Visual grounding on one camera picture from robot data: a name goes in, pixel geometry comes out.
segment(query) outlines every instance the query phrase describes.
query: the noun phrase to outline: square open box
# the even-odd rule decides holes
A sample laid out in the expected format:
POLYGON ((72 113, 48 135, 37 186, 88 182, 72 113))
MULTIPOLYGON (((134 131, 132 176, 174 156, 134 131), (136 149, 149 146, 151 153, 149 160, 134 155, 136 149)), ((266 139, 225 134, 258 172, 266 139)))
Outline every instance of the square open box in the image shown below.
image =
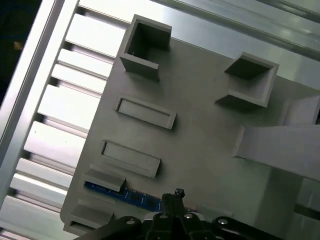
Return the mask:
POLYGON ((243 52, 226 68, 227 95, 217 102, 239 110, 266 108, 279 65, 243 52))
POLYGON ((168 51, 172 27, 134 15, 125 35, 125 47, 120 54, 126 72, 158 81, 159 64, 149 61, 150 48, 168 51))

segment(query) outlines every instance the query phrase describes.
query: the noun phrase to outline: gray rectangular bracket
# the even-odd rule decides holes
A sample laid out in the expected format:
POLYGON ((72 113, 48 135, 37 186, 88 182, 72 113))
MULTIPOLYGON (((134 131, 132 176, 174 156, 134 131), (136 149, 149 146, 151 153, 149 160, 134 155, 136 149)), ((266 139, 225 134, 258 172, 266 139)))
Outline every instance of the gray rectangular bracket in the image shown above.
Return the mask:
POLYGON ((159 65, 149 61, 150 48, 168 51, 172 27, 134 15, 124 36, 124 50, 119 54, 126 72, 159 80, 159 65))
POLYGON ((228 81, 227 95, 217 100, 241 111, 268 106, 279 65, 243 52, 221 75, 228 81))
POLYGON ((82 174, 82 179, 80 181, 83 184, 85 184, 85 182, 89 182, 119 192, 121 187, 124 185, 126 178, 116 177, 110 174, 90 169, 86 173, 82 174))
POLYGON ((84 205, 76 205, 68 216, 63 230, 81 236, 107 224, 113 215, 113 212, 108 214, 84 205))
POLYGON ((242 127, 234 155, 320 182, 320 126, 242 127))

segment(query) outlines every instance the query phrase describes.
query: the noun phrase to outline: dark background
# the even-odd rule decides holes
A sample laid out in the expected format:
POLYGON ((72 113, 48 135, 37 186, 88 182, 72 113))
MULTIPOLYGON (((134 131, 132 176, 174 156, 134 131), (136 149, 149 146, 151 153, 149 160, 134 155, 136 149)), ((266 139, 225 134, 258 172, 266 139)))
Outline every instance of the dark background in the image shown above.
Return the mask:
POLYGON ((0 0, 0 103, 6 94, 41 0, 0 0))

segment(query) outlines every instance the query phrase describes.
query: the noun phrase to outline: small rectangular block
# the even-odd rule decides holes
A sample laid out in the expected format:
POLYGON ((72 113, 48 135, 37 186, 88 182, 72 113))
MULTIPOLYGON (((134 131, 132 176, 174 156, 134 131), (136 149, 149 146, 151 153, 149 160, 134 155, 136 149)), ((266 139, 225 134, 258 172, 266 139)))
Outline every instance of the small rectangular block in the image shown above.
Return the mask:
POLYGON ((120 178, 93 169, 90 169, 86 173, 82 174, 83 184, 85 182, 89 182, 116 192, 120 191, 121 187, 125 183, 125 180, 125 177, 120 178))
POLYGON ((77 205, 68 216, 68 226, 87 232, 107 224, 113 215, 113 212, 107 214, 84 205, 77 205))

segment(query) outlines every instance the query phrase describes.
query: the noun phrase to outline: blue circuit board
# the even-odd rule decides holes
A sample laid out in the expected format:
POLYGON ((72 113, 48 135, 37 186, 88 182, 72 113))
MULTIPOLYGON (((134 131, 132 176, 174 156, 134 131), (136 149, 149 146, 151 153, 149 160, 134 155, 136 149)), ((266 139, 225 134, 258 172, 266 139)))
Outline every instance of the blue circuit board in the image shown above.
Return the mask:
MULTIPOLYGON (((151 196, 146 193, 138 192, 127 187, 122 187, 119 192, 109 188, 86 181, 84 187, 90 191, 106 195, 138 208, 148 210, 150 212, 162 212, 162 201, 160 198, 151 196)), ((196 212, 191 209, 185 209, 187 212, 196 212)))

